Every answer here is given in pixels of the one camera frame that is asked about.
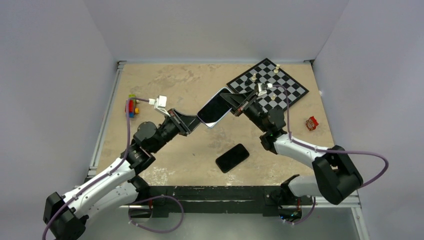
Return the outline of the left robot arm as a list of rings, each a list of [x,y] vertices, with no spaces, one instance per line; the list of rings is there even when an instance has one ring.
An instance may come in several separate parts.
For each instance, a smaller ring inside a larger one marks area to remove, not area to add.
[[[155,161],[154,153],[177,135],[189,135],[200,122],[196,115],[171,109],[159,125],[141,123],[128,137],[124,152],[108,168],[71,191],[47,197],[42,239],[51,232],[57,240],[77,240],[105,212],[133,202],[146,203],[149,185],[139,174]]]

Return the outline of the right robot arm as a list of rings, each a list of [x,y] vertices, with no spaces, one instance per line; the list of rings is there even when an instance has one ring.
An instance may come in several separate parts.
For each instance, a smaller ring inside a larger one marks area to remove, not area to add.
[[[295,174],[281,184],[284,202],[292,204],[303,196],[319,196],[338,205],[363,186],[364,180],[344,148],[311,145],[284,130],[289,118],[280,106],[264,111],[253,91],[220,96],[234,116],[244,114],[264,133],[260,142],[266,151],[289,157],[313,170],[313,175]]]

